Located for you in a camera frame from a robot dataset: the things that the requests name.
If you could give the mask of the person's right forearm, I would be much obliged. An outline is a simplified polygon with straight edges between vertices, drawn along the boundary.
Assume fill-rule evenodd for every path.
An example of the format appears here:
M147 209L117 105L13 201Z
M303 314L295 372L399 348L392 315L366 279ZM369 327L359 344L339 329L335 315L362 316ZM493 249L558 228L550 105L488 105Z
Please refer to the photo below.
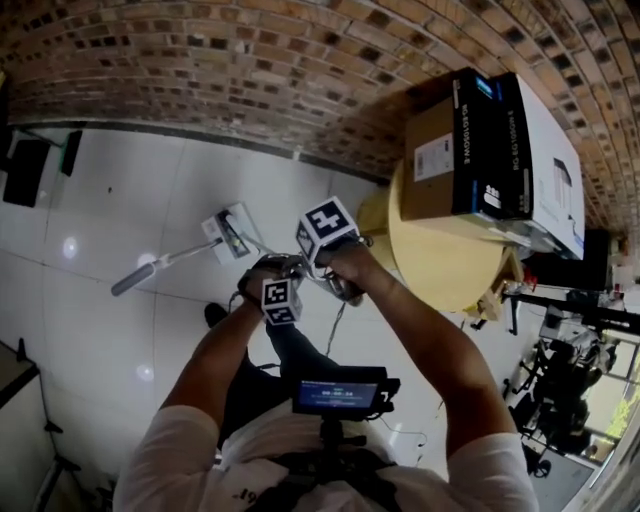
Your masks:
M339 249L329 266L372 299L440 395L446 410L448 457L483 437L516 432L486 360L460 328L417 298L364 246Z

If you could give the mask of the black square floor plate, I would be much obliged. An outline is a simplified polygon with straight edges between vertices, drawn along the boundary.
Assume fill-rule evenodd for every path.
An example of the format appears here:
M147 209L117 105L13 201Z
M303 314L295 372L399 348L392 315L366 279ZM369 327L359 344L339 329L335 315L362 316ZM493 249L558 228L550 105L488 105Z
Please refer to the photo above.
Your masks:
M21 139L7 160L9 169L3 201L34 208L50 145L38 139Z

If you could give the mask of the black chest monitor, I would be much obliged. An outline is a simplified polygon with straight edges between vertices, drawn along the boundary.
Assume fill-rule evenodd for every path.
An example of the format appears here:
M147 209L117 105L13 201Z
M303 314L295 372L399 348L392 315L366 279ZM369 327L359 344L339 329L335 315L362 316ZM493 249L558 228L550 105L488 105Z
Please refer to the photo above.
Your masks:
M338 420L372 420L394 410L392 400L400 386L384 367L341 366L298 380L292 410Z

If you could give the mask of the black cardboard box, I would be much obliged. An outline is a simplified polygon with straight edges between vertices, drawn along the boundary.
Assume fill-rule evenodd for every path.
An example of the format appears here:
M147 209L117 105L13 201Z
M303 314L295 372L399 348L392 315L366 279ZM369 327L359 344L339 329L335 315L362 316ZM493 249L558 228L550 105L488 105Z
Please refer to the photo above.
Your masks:
M453 204L456 215L502 218L498 167L501 109L491 82L474 69L454 74Z

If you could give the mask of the person's black trousers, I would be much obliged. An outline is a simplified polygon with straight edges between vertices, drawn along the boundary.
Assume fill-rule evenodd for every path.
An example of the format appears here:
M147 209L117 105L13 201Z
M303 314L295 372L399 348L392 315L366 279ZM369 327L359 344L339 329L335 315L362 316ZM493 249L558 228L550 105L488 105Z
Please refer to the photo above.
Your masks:
M280 376L259 369L245 352L227 393L218 449L240 428L290 399L296 381L308 374L339 367L321 354L293 324L267 324L266 333L280 359Z

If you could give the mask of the large cardboard box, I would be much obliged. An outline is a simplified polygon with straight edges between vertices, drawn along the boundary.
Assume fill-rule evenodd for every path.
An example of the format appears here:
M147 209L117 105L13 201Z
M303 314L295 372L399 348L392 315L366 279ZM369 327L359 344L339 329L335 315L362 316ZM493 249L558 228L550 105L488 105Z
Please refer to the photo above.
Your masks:
M454 212L455 180L461 176L462 134L449 96L414 116L406 126L401 219L441 231L464 231L468 216Z

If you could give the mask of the black flat screen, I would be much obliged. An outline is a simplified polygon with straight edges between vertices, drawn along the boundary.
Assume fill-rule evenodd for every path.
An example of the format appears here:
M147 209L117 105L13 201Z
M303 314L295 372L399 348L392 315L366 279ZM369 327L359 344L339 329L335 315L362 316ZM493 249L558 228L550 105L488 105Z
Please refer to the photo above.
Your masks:
M582 260L563 259L551 253L534 253L524 260L524 266L539 285L604 291L610 239L606 230L587 230Z

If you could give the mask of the black monitor mount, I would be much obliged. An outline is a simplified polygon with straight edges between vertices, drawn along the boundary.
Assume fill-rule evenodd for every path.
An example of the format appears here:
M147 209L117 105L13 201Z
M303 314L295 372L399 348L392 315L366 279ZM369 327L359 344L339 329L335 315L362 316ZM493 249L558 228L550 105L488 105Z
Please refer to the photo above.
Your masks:
M342 423L335 418L322 418L320 438L327 451L335 452L341 446L364 447L367 443L365 435L346 437Z

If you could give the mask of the beige partition panel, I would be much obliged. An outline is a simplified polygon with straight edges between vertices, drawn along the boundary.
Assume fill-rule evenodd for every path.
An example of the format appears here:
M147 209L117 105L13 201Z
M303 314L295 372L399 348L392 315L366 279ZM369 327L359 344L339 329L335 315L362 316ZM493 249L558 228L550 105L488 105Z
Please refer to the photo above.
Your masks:
M50 464L34 364L0 342L0 512L30 512Z

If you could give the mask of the black tripod stand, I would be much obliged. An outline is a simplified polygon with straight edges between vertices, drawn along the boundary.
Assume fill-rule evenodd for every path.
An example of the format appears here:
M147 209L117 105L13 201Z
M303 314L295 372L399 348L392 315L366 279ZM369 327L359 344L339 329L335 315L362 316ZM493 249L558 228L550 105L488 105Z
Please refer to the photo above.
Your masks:
M511 334L527 306L541 324L503 395L519 432L560 455L602 464L640 411L640 304L621 294L511 292Z

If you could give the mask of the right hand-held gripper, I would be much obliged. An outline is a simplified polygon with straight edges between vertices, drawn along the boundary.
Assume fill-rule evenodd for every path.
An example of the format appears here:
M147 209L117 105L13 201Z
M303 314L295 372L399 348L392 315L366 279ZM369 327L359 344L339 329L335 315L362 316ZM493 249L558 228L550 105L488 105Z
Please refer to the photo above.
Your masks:
M306 276L342 302L359 306L364 292L329 268L337 252L364 241L341 201L332 196L305 212L299 219L295 239Z

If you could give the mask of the person's left forearm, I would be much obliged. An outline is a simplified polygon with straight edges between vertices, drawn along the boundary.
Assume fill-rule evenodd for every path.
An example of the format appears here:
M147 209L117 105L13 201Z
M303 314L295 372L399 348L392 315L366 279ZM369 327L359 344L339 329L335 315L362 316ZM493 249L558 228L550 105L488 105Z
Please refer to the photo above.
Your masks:
M248 301L222 319L202 338L161 409L196 408L220 426L230 385L261 321L262 312Z

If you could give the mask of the black device green edge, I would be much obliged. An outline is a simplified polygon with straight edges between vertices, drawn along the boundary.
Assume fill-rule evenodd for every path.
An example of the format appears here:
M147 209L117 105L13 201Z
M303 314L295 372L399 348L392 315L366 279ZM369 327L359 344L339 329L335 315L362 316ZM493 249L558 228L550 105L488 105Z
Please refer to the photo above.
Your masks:
M73 173L81 138L81 130L70 132L61 147L59 171L67 177L70 177Z

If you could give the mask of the person's white t-shirt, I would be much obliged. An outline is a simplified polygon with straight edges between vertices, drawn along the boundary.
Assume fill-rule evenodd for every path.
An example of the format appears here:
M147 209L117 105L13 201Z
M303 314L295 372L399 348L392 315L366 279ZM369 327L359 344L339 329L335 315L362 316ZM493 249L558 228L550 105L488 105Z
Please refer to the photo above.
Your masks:
M217 424L189 406L161 409L119 477L115 512L245 512L284 482L282 455L322 447L321 420L295 414L289 402L219 440ZM520 438L500 433L477 439L448 461L448 476L396 464L387 443L367 423L346 421L363 435L384 466L401 512L539 512Z

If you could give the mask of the round wooden table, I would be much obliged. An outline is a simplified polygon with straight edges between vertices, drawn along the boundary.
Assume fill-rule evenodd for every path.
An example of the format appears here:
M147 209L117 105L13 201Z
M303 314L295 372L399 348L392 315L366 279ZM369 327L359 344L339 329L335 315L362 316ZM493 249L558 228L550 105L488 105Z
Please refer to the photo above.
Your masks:
M409 290L439 311L460 312L490 288L501 263L497 243L463 238L404 222L404 162L396 164L388 198L388 234L396 268Z

